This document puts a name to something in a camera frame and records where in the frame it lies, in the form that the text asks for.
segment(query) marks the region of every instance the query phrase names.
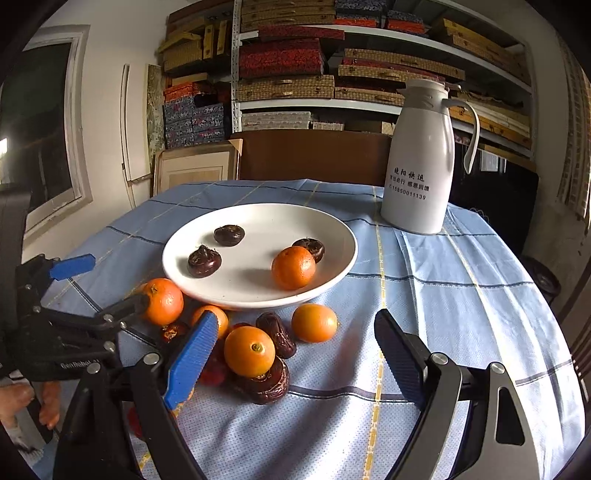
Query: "human hand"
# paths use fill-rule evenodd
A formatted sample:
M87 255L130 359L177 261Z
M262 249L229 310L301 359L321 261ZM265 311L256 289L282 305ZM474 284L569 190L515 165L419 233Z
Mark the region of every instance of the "human hand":
M7 429L17 426L16 413L35 398L35 391L27 384L0 387L0 422Z
M45 382L41 395L41 410L39 423L52 430L60 420L60 383Z
M41 395L39 423L49 430L60 420L60 384L45 382ZM0 387L0 423L6 428L15 428L15 415L35 398L35 391L27 384L13 384Z

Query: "white plate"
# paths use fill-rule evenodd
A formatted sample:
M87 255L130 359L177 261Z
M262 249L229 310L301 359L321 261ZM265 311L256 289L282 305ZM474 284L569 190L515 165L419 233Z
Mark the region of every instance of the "white plate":
M244 239L222 247L213 231L240 225ZM284 248L300 238L324 244L323 259L312 281L299 290L277 287L271 263ZM222 256L222 266L209 277L193 278L187 269L189 254L207 245ZM301 303L336 285L357 259L357 240L338 218L308 207L284 203L238 205L207 213L182 226L166 243L162 264L166 275L190 297L229 309L269 309Z

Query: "blue gripper pad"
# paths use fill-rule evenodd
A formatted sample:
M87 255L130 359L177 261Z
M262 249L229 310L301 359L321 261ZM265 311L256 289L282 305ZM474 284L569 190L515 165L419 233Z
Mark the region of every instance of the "blue gripper pad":
M80 275L91 271L96 265L96 258L91 254L81 255L79 257L68 258L56 262L49 276L54 280L65 280L75 275Z
M183 350L168 369L164 403L174 410L189 397L191 389L217 341L217 317L205 311L189 332Z

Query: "thermos handle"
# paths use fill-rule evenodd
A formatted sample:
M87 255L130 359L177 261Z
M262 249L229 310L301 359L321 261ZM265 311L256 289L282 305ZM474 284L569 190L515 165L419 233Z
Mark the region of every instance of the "thermos handle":
M478 115L476 114L475 110L468 103L463 102L462 100L446 98L442 101L442 104L448 108L451 106L464 107L474 117L474 132L472 133L472 140L470 140L470 146L468 146L468 151L464 156L464 168L466 169L466 173L470 174L472 171L472 164L474 163L474 157L476 156L476 149L478 148L478 140L480 138L480 120L478 120Z

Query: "table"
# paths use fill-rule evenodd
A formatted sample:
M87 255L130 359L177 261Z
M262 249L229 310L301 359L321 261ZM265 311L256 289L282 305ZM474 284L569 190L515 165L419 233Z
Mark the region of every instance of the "table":
M92 272L54 283L43 305L93 315L150 278L163 276L167 239L212 210L242 203L307 205L344 221L359 256L351 272L315 299L338 315L336 337L298 346L288 360L288 395L268 406L237 393L197 387L179 428L210 480L226 478L381 480L418 417L394 381L374 338L386 307L406 332L457 364L501 361L526 412L541 478L550 480L583 437L584 414L570 353L531 277L477 214L449 205L443 230L421 236L379 217L382 189L296 181L227 181L177 186L89 238L72 255L93 254ZM278 310L285 320L294 307ZM260 312L236 312L254 323ZM151 351L154 331L121 333L125 364ZM71 395L72 386L64 389ZM458 405L435 478L447 478L462 435L467 403ZM145 444L134 439L146 478L157 478Z

